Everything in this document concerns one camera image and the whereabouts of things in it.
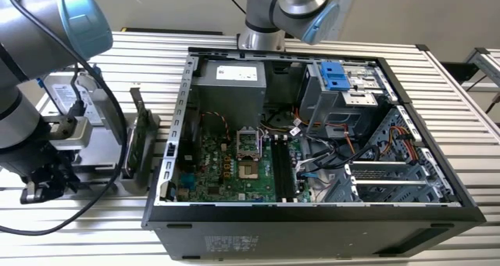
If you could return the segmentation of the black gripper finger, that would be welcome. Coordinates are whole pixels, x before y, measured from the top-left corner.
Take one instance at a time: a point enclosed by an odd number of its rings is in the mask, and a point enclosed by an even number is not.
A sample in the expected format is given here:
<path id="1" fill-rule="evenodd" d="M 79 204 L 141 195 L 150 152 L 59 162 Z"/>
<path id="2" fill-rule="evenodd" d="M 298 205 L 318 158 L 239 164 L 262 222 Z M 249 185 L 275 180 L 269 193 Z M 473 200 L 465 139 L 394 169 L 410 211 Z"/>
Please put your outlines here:
<path id="1" fill-rule="evenodd" d="M 61 197 L 70 189 L 77 192 L 78 177 L 65 166 L 42 166 L 26 176 L 21 176 L 25 187 L 21 191 L 19 203 L 42 203 Z"/>

